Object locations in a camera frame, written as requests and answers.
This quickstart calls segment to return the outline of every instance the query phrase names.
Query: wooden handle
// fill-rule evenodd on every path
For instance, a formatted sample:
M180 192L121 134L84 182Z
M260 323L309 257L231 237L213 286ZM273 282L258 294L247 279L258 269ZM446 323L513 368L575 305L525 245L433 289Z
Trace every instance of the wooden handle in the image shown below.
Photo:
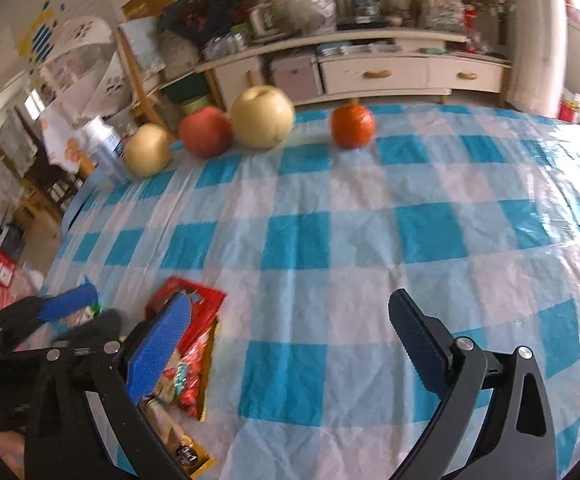
M387 77L390 77L392 75L392 72L390 72L389 70L381 70L380 72L364 72L364 77L366 79L385 79Z
M479 78L478 74L470 73L470 72L459 72L456 76L459 79L465 79L467 81L474 81L475 79Z

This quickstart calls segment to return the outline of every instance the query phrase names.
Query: storage box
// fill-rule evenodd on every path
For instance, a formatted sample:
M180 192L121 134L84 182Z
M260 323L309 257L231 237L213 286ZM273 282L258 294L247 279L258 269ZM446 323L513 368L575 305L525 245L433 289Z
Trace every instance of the storage box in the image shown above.
M311 52L277 57L270 63L270 72L275 86L294 103L323 95L317 58Z

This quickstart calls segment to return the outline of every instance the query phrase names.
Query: candy package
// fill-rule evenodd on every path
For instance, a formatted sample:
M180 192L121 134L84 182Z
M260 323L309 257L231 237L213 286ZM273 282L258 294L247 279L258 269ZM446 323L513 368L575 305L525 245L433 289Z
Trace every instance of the candy package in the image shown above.
M183 292L190 297L190 325L155 386L154 395L163 402L178 406L190 416L203 420L212 343L217 327L216 314L225 293L171 276L148 303L146 319L156 315L176 292Z
M157 399L144 400L141 408L154 432L190 478L196 478L214 464L216 460L187 436Z

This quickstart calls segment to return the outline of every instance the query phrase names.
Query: checkered tablecloth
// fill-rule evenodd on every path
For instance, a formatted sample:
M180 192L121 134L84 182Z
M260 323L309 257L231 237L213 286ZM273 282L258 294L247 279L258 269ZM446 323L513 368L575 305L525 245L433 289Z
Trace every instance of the checkered tablecloth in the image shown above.
M151 180L99 191L48 291L87 277L126 333L171 274L227 292L207 421L186 422L219 459L205 479L389 478L438 403L388 321L400 287L484 349L533 349L566 472L580 457L580 126L372 112L376 139L359 150L336 148L327 113L308 112L277 149L207 162L182 150Z

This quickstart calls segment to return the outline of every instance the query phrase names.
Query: cloth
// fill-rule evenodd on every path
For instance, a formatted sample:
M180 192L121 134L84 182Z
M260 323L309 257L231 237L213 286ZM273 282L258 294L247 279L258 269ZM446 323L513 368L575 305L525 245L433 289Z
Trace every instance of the cloth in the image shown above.
M86 276L123 333L171 274L227 293L207 420L180 414L219 459L207 480L389 478L438 403L388 320L400 287L455 336L533 350L563 475L580 457L580 126L489 108L372 112L376 139L358 150L334 146L326 112L306 112L274 150L182 150L146 182L95 192L48 292Z

